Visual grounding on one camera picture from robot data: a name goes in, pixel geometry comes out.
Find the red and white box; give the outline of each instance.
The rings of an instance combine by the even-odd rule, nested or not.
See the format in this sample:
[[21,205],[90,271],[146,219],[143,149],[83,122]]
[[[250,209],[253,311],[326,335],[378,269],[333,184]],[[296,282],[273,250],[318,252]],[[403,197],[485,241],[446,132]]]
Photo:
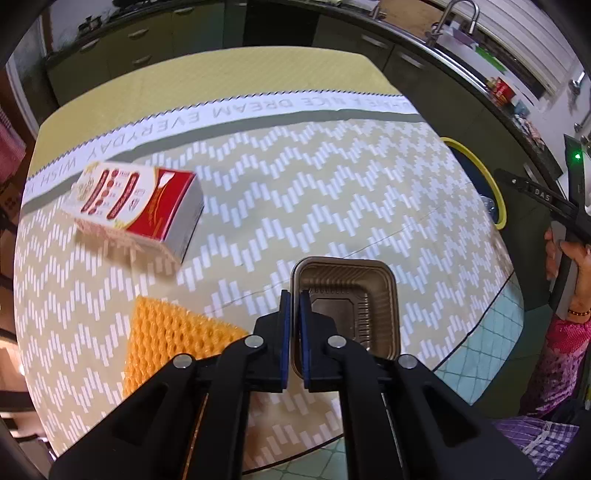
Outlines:
[[181,262],[203,211],[203,192],[191,171],[95,162],[61,209],[84,233]]

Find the dark green cabinet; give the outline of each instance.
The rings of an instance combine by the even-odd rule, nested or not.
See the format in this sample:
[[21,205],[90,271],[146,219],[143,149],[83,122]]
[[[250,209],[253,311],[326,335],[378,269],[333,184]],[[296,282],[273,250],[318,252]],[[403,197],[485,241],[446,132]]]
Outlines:
[[398,45],[388,59],[384,75],[441,137],[462,142],[485,108],[454,78]]
[[82,45],[73,54],[47,70],[47,75],[59,105],[64,105],[82,93],[108,82],[107,51],[102,38]]
[[171,14],[135,21],[105,36],[112,78],[173,56]]
[[[232,25],[241,25],[242,36],[246,3],[231,6]],[[60,60],[53,57],[47,61],[47,75],[58,104],[64,105],[102,83],[159,61],[222,48],[224,13],[223,2],[195,3],[136,15],[117,27],[106,24],[104,33],[96,32],[98,38]],[[241,38],[236,37],[233,43],[238,41]]]
[[226,2],[223,13],[224,48],[242,47],[247,6],[246,1],[230,0]]
[[174,56],[222,48],[223,15],[223,3],[194,5],[173,10]]
[[360,53],[383,70],[394,43],[356,25],[321,15],[312,46]]

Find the person's hand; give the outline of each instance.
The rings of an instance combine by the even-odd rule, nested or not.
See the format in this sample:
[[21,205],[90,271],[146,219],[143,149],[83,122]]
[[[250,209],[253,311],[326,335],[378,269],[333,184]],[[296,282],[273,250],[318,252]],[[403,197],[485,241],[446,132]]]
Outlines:
[[[554,242],[551,228],[546,230],[544,239],[546,240],[546,278],[551,280],[558,275],[558,264],[556,262],[558,247]],[[570,300],[569,309],[574,312],[586,312],[591,309],[591,247],[577,242],[566,241],[561,241],[559,247],[562,253],[572,259],[579,268],[577,285]],[[589,320],[589,315],[578,316],[569,313],[566,320],[585,323]]]

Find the red checkered cloth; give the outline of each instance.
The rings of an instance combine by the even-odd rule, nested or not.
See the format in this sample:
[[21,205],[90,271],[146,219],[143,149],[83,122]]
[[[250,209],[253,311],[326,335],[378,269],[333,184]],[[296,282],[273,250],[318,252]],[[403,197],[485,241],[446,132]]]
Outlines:
[[0,182],[7,181],[25,158],[25,142],[14,131],[10,120],[0,108]]

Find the square food container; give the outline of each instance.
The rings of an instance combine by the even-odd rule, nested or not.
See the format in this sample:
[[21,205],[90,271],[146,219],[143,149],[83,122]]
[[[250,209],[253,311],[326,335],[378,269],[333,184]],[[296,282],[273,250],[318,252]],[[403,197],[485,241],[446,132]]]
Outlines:
[[291,364],[300,377],[302,290],[310,291],[312,311],[334,319],[340,335],[376,356],[394,359],[400,354],[396,279],[388,266],[377,260],[307,257],[291,272]]

